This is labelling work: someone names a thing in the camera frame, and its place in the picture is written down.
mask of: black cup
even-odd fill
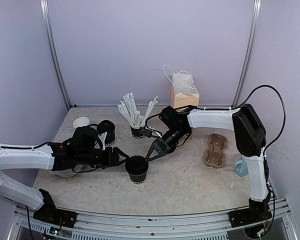
[[[143,156],[132,156],[125,162],[125,170],[135,184],[142,184],[146,180],[149,163]]]
[[[145,137],[145,135],[139,132],[140,128],[133,128],[132,126],[130,126],[130,129],[131,129],[132,137],[134,139],[143,139]]]
[[[105,137],[105,146],[112,146],[116,141],[115,136],[115,124],[109,120],[103,120],[97,126],[97,131],[99,134],[107,133]]]

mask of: light blue object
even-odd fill
[[[234,163],[233,169],[240,177],[244,177],[249,174],[247,163],[242,159],[242,157],[240,158],[240,160]]]

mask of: bag handle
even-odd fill
[[[170,68],[173,74],[175,73],[175,71],[174,71],[169,65],[167,65],[167,64],[163,65],[163,67],[162,67],[163,72],[164,72],[166,78],[170,81],[170,83],[171,83],[173,86],[175,86],[174,83],[171,81],[171,79],[168,77],[168,75],[167,75],[167,73],[166,73],[166,70],[165,70],[165,67]]]
[[[178,72],[178,75],[179,75],[179,73],[182,73],[182,72],[191,75],[189,72],[187,72],[187,71],[185,71],[185,70],[181,70],[180,72]],[[188,88],[190,88],[190,89],[193,89],[193,90],[197,91],[197,89],[195,89],[195,88],[193,88],[193,87],[191,87],[191,86],[188,86],[188,85],[185,85],[185,86],[188,87]]]

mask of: robotic arm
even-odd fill
[[[229,110],[198,109],[188,106],[177,112],[171,106],[158,115],[169,128],[162,137],[153,141],[145,160],[150,162],[173,152],[184,135],[192,128],[217,128],[234,131],[236,147],[247,164],[250,179],[249,208],[230,212],[233,227],[271,218],[268,190],[269,169],[265,159],[266,129],[250,104]],[[150,129],[141,130],[151,136]]]
[[[104,135],[99,136],[95,129],[85,126],[78,127],[73,137],[63,143],[49,142],[39,146],[0,143],[0,195],[33,209],[35,219],[56,225],[62,219],[63,226],[73,228],[77,216],[75,212],[57,209],[47,191],[28,187],[7,176],[2,170],[62,171],[74,169],[77,165],[105,169],[125,163],[129,156],[117,147],[104,147]]]

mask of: table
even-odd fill
[[[138,107],[144,114],[146,107]],[[153,114],[163,109],[157,106]],[[117,107],[73,107],[65,117],[54,141],[72,137],[73,121],[88,117],[91,123],[110,120],[115,124],[116,142],[126,154],[145,156],[152,139],[134,139],[130,127]],[[149,125],[160,131],[167,128],[158,119]],[[228,138],[226,164],[215,169],[203,161],[208,135]],[[249,178],[238,176],[233,164],[240,158],[234,133],[224,129],[198,128],[175,152],[149,163],[146,181],[133,184],[124,164],[69,178],[40,170],[33,187],[48,191],[57,207],[92,213],[161,216],[207,213],[249,205]]]

